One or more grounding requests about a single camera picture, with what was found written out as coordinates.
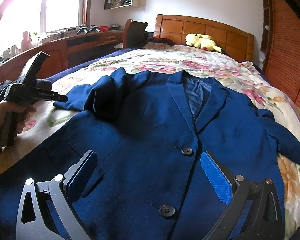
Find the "person's left hand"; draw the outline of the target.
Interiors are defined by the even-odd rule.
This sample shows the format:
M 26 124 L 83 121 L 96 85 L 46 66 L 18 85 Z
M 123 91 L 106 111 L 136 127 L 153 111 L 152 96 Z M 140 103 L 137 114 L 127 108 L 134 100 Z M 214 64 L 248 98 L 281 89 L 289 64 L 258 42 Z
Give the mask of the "person's left hand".
M 21 103 L 15 103 L 15 102 L 9 102 L 9 101 L 1 101 L 0 102 L 0 137 L 1 137 L 1 130 L 2 126 L 4 124 L 5 117 L 7 113 L 10 112 L 15 112 L 15 113 L 23 113 L 24 117 L 21 119 L 17 125 L 14 128 L 14 131 L 17 134 L 22 133 L 24 127 L 25 127 L 25 122 L 29 120 L 31 116 L 33 116 L 34 113 L 36 113 L 36 108 L 31 105 L 28 102 L 21 102 Z

